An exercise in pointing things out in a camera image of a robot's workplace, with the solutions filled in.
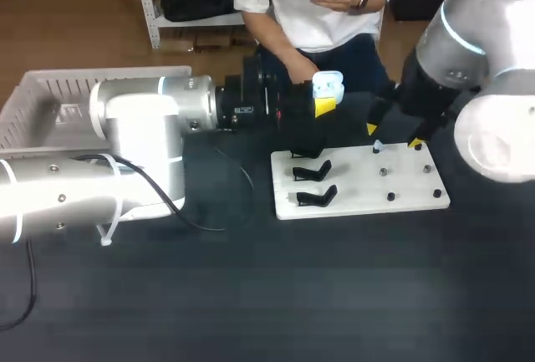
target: white plastic basket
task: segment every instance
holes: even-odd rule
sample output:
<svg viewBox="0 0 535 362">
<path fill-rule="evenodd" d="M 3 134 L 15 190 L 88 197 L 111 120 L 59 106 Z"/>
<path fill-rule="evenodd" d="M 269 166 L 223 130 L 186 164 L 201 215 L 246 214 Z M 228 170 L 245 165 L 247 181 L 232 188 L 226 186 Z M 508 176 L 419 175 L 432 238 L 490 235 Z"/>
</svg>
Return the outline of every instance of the white plastic basket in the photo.
<svg viewBox="0 0 535 362">
<path fill-rule="evenodd" d="M 191 67 L 29 71 L 0 112 L 0 158 L 105 150 L 93 131 L 89 94 L 103 80 L 190 76 Z"/>
</svg>

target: wristwatch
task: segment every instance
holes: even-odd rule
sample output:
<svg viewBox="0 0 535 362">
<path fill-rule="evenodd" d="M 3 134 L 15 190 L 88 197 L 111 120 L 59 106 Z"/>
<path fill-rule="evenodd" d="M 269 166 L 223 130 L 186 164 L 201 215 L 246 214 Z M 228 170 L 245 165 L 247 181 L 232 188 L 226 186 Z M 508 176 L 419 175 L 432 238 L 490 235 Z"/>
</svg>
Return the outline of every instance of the wristwatch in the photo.
<svg viewBox="0 0 535 362">
<path fill-rule="evenodd" d="M 366 5 L 368 5 L 368 1 L 369 0 L 360 0 L 359 1 L 359 5 L 354 5 L 353 9 L 362 9 L 362 8 L 366 7 Z"/>
</svg>

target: white board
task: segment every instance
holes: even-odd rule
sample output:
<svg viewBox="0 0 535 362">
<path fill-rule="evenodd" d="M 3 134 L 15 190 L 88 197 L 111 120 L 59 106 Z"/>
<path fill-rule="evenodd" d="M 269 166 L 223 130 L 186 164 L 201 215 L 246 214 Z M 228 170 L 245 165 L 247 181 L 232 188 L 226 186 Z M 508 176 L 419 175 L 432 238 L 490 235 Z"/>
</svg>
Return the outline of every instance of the white board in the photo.
<svg viewBox="0 0 535 362">
<path fill-rule="evenodd" d="M 323 182 L 295 181 L 293 168 L 319 170 L 331 160 L 332 170 Z M 409 149 L 406 143 L 385 145 L 379 153 L 373 146 L 326 149 L 317 160 L 292 158 L 289 151 L 271 155 L 275 207 L 279 220 L 355 216 L 361 214 L 413 212 L 446 209 L 450 205 L 442 179 L 429 149 Z M 431 166 L 425 173 L 424 167 Z M 386 168 L 386 176 L 380 175 Z M 332 185 L 338 195 L 328 207 L 299 206 L 298 192 L 323 195 Z M 439 189 L 441 197 L 433 192 Z M 390 192 L 395 200 L 388 201 Z"/>
</svg>

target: yellow tape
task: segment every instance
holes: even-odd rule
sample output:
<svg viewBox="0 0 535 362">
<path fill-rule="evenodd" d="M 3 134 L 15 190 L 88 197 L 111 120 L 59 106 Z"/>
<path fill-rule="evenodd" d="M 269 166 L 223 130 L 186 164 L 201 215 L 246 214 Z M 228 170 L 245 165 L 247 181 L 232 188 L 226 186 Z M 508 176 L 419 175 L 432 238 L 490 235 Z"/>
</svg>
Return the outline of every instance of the yellow tape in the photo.
<svg viewBox="0 0 535 362">
<path fill-rule="evenodd" d="M 425 141 L 422 139 L 416 138 L 410 143 L 409 147 L 417 147 L 418 145 L 421 145 L 422 143 L 425 143 Z"/>
<path fill-rule="evenodd" d="M 335 98 L 314 99 L 314 103 L 316 104 L 316 118 L 336 109 Z"/>
<path fill-rule="evenodd" d="M 372 136 L 377 129 L 377 125 L 374 124 L 366 124 L 366 128 L 368 128 L 368 135 Z"/>
</svg>

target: metal shelf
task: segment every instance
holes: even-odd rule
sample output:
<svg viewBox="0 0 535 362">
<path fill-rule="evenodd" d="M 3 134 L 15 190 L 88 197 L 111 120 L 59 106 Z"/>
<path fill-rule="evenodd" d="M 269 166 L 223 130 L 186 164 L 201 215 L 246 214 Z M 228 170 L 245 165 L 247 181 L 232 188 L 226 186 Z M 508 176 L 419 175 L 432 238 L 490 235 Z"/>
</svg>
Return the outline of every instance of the metal shelf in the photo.
<svg viewBox="0 0 535 362">
<path fill-rule="evenodd" d="M 143 12 L 149 31 L 150 43 L 152 48 L 160 48 L 160 28 L 185 28 L 193 26 L 232 26 L 243 25 L 242 15 L 240 13 L 233 13 L 229 15 L 221 15 L 219 17 L 200 19 L 188 22 L 171 22 L 161 15 L 158 7 L 153 0 L 141 0 L 143 5 Z"/>
</svg>

